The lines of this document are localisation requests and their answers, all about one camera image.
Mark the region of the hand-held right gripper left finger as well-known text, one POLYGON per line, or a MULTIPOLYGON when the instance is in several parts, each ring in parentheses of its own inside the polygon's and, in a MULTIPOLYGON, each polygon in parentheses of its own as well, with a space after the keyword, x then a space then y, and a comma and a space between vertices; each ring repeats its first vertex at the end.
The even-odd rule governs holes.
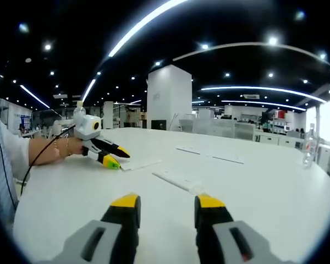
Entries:
POLYGON ((133 263, 139 244, 141 198, 129 193, 114 200, 100 220, 71 235, 52 263, 133 263))

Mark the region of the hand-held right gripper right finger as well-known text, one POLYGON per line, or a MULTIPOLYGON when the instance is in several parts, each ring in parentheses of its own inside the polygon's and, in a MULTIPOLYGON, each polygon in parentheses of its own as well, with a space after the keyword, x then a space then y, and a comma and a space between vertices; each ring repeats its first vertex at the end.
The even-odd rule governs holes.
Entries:
POLYGON ((283 263, 272 254, 267 239, 244 221, 235 221, 219 199, 197 195, 194 207, 201 263, 283 263))

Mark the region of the person's left hand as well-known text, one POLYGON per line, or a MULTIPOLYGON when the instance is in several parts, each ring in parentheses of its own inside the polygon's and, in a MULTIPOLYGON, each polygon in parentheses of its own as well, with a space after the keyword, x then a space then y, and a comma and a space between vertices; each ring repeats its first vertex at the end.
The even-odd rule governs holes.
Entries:
POLYGON ((69 137, 67 140, 68 155, 82 155, 83 141, 77 137, 69 137))

